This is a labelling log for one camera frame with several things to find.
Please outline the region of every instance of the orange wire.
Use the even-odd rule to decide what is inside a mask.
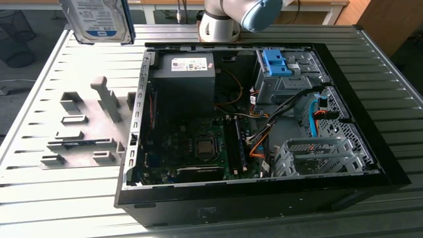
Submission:
[[[249,156],[250,156],[250,157],[264,158],[264,155],[260,155],[260,154],[250,154]]]
[[[234,75],[233,75],[229,71],[226,71],[225,69],[221,69],[221,71],[224,71],[224,72],[225,72],[228,75],[230,75],[230,77],[234,79],[234,81],[236,81],[236,83],[237,83],[237,86],[238,86],[238,95],[237,95],[237,98],[236,98],[233,101],[230,101],[230,102],[216,103],[214,105],[217,105],[217,106],[224,106],[224,105],[229,105],[229,104],[232,104],[232,103],[236,103],[237,100],[240,99],[240,97],[242,96],[242,86],[241,86],[241,84],[240,84],[237,78],[236,78]]]
[[[257,149],[258,145],[261,144],[264,138],[268,136],[269,131],[261,136],[261,139],[258,140],[257,144],[254,145],[254,147],[252,148],[252,150],[249,151],[249,156],[253,155],[254,150]]]
[[[253,114],[253,113],[252,113],[252,108],[253,108],[253,105],[250,104],[250,108],[249,108],[249,115],[250,115],[250,116],[257,117],[260,114]]]

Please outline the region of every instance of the metal workbench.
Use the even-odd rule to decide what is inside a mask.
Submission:
[[[118,166],[39,170],[45,136],[63,113],[59,94],[69,85],[83,86],[81,78],[67,75],[89,69],[109,78],[117,96],[125,95],[135,90],[143,42],[197,39],[194,26],[138,25],[135,33],[134,45],[121,47],[78,45],[70,31],[62,32],[0,148],[0,237],[423,236],[423,101],[353,27],[274,26],[242,33],[242,41],[326,44],[412,181],[397,192],[336,213],[146,230],[113,208]]]

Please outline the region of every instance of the open computer case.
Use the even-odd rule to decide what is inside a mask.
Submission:
[[[145,45],[114,207],[149,226],[332,212],[409,184],[324,44]]]

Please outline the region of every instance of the hard drive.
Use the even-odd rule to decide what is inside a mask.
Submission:
[[[125,0],[58,0],[79,44],[131,44],[134,30]]]

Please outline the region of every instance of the power supply label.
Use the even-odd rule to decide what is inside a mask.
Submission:
[[[172,59],[172,71],[206,71],[206,58]]]

